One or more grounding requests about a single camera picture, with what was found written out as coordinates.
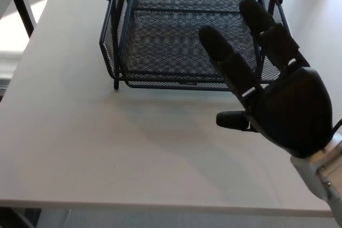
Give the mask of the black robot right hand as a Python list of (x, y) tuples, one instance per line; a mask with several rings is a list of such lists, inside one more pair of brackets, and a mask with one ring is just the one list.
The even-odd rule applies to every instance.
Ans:
[(307, 158), (325, 148), (336, 132), (328, 91), (290, 33), (261, 4), (243, 0), (239, 11), (252, 37), (280, 75), (263, 87), (244, 58), (218, 30), (201, 27), (199, 39), (212, 65), (244, 108), (218, 113), (216, 124), (258, 132), (291, 155)]

